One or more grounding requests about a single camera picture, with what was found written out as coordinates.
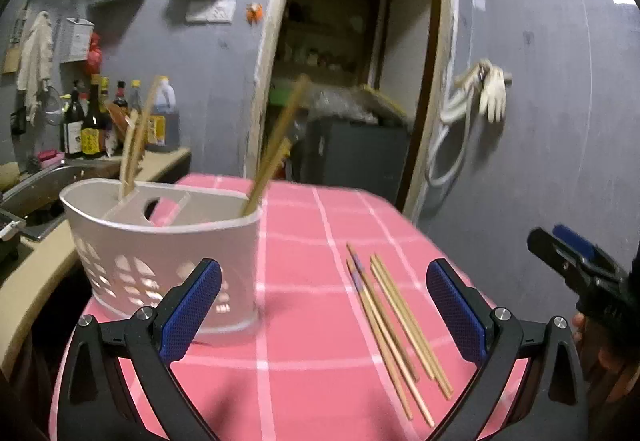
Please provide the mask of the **person right hand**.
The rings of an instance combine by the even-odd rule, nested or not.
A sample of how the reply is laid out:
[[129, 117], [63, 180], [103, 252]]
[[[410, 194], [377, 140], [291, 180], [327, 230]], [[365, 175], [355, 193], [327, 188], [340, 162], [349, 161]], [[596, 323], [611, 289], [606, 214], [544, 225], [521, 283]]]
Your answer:
[[581, 312], [574, 315], [572, 324], [573, 339], [585, 380], [589, 381], [608, 373], [623, 374], [627, 364], [613, 353], [608, 344], [608, 335], [601, 325], [590, 321]]

